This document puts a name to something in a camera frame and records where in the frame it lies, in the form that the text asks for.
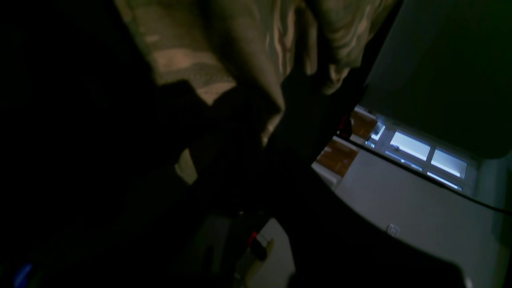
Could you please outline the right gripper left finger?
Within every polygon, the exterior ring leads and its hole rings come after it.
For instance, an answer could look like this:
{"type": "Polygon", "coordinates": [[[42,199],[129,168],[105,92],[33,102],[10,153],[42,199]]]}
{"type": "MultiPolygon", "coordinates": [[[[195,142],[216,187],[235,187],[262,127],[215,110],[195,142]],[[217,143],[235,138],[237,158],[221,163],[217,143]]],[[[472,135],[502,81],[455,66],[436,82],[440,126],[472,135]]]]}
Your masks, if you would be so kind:
{"type": "Polygon", "coordinates": [[[267,187],[262,106],[157,87],[113,1],[1,2],[1,286],[230,288],[192,247],[267,187]]]}

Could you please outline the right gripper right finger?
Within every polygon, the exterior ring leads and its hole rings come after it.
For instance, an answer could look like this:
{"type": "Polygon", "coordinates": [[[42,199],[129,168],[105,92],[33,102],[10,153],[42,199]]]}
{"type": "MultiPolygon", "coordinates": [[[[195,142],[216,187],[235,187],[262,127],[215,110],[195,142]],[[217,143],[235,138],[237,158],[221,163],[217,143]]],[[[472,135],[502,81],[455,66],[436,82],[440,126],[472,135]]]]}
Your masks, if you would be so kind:
{"type": "MultiPolygon", "coordinates": [[[[316,71],[317,32],[326,38],[322,93],[334,93],[377,33],[394,0],[266,0],[264,42],[272,68],[266,91],[281,108],[280,85],[301,55],[306,74],[316,71]]],[[[292,183],[280,194],[277,216],[296,254],[294,287],[307,288],[464,288],[455,264],[405,244],[358,215],[316,176],[310,160],[293,166],[292,183]]]]}

